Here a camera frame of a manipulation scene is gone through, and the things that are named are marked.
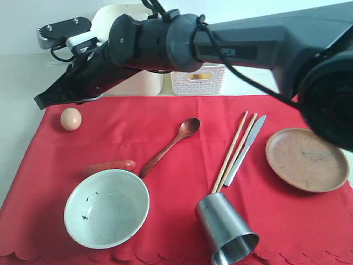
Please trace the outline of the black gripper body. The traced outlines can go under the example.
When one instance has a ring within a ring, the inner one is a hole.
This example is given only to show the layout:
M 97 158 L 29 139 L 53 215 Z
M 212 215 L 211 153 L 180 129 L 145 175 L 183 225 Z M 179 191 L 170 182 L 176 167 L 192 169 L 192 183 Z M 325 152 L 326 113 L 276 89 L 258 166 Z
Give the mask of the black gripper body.
M 105 42 L 66 70 L 64 90 L 69 99 L 93 99 L 137 73 L 137 69 L 115 65 Z

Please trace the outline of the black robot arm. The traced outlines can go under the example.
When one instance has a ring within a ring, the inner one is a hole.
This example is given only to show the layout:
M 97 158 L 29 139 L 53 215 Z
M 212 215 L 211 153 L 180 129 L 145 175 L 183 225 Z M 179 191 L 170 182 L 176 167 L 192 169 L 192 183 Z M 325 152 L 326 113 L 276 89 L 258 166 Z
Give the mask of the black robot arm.
M 221 63 L 244 82 L 299 110 L 320 138 L 352 150 L 352 3 L 208 24 L 204 15 L 122 14 L 100 42 L 80 17 L 38 29 L 42 49 L 67 47 L 65 73 L 35 97 L 40 109 L 98 99 L 140 71 L 194 72 Z

